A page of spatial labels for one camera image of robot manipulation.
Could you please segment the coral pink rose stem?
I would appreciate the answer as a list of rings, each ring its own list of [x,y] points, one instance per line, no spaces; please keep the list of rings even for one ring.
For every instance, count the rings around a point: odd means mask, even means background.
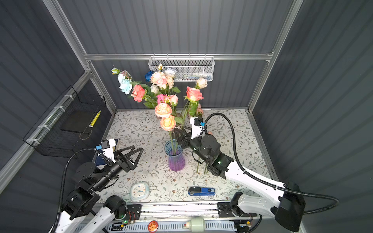
[[[143,103],[147,108],[157,106],[156,95],[146,84],[137,84],[134,86],[131,96],[137,103]]]

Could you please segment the red pink rose stem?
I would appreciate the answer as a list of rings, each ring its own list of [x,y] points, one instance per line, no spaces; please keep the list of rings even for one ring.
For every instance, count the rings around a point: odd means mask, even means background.
[[[203,99],[203,94],[198,91],[191,91],[188,86],[186,89],[186,96],[185,100],[187,100],[187,103],[185,104],[184,108],[181,112],[181,117],[183,119],[181,123],[181,129],[184,128],[184,124],[187,121],[187,116],[189,117],[195,117],[196,111],[197,111],[197,105],[199,104],[199,101]]]

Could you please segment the blue purple glass vase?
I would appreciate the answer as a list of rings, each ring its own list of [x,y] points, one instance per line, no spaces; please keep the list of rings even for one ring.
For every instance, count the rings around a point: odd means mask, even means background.
[[[164,150],[169,159],[169,169],[175,172],[181,171],[186,164],[181,145],[173,139],[166,143]]]

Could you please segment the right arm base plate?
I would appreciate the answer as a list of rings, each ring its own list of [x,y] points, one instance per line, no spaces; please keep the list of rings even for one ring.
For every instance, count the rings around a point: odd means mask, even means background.
[[[217,203],[218,215],[220,218],[227,217],[257,217],[257,213],[244,213],[238,207],[231,206],[230,202],[219,202]]]

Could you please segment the blue rose stem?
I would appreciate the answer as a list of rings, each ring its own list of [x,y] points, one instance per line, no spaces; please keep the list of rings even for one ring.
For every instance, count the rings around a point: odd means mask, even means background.
[[[149,72],[147,72],[147,73],[145,74],[145,80],[146,80],[147,82],[149,82],[149,81],[151,80],[152,75],[153,75],[153,71],[150,70]]]

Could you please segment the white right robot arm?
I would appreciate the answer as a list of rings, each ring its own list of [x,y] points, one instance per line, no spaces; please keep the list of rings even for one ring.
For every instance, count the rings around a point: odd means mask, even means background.
[[[253,201],[242,193],[231,200],[231,211],[236,216],[256,213],[273,217],[282,227],[298,232],[306,202],[292,191],[282,191],[284,183],[268,179],[247,168],[241,169],[238,162],[220,152],[220,144],[212,135],[192,137],[192,133],[175,128],[175,138],[182,148],[190,148],[198,163],[206,163],[207,170],[215,176],[239,183],[256,194],[262,201]]]

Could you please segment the small pink rosebud stem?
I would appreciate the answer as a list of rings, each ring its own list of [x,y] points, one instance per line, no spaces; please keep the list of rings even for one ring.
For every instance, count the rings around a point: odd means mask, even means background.
[[[174,78],[171,76],[161,77],[158,79],[157,85],[160,89],[170,92],[174,88]]]

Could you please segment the magenta pink rose stem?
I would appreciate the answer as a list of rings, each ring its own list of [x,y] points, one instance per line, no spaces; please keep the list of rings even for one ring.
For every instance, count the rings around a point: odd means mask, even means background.
[[[158,104],[160,104],[160,103],[166,103],[167,102],[167,98],[168,98],[167,95],[159,94],[159,95],[157,95],[157,103]]]

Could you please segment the artificial flower bunch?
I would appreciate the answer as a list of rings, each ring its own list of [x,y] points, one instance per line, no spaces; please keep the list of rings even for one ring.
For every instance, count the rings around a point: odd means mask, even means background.
[[[201,104],[199,103],[199,104],[197,105],[196,116],[197,116],[197,117],[203,117],[203,114],[204,114],[204,112],[203,112],[203,110],[202,110]],[[199,172],[199,164],[197,164],[196,173],[197,173],[197,174],[200,174],[200,172]]]

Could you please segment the white blue flower spray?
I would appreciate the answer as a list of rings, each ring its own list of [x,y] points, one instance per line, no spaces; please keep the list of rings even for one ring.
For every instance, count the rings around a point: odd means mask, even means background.
[[[134,80],[131,74],[126,70],[119,70],[118,68],[114,67],[111,69],[113,75],[117,75],[119,88],[121,92],[129,95],[134,87]]]

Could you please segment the peach rose stem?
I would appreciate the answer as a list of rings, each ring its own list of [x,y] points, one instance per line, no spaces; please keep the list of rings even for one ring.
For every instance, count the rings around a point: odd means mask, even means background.
[[[153,75],[151,77],[151,83],[157,85],[157,81],[161,77],[166,77],[163,72],[158,71],[158,72],[153,73]]]

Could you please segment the light pink rose stem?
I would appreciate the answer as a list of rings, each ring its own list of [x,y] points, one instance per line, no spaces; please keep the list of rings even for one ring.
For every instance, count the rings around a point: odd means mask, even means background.
[[[172,115],[174,117],[177,116],[177,111],[176,111],[176,107],[178,105],[178,97],[176,95],[169,95],[168,96],[168,104],[172,107],[172,110],[173,110],[173,113]]]

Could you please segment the pale pink rose stem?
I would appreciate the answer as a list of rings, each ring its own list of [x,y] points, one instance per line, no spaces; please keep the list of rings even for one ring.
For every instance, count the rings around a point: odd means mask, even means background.
[[[195,86],[194,87],[190,87],[189,89],[191,91],[198,91],[198,92],[200,92],[200,90],[206,88],[207,85],[208,85],[208,81],[207,81],[206,78],[199,78],[196,81]]]

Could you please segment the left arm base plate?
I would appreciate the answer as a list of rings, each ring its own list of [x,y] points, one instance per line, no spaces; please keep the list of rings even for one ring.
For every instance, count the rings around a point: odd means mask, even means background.
[[[121,221],[136,221],[139,220],[141,215],[142,205],[130,204],[122,205],[115,211],[115,220]]]

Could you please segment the peach orange rose spray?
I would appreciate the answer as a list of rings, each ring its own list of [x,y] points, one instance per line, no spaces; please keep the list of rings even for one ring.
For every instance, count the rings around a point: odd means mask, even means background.
[[[161,118],[161,128],[169,133],[170,140],[173,141],[172,131],[176,127],[176,120],[173,116],[172,107],[167,103],[159,103],[155,107],[155,115]]]

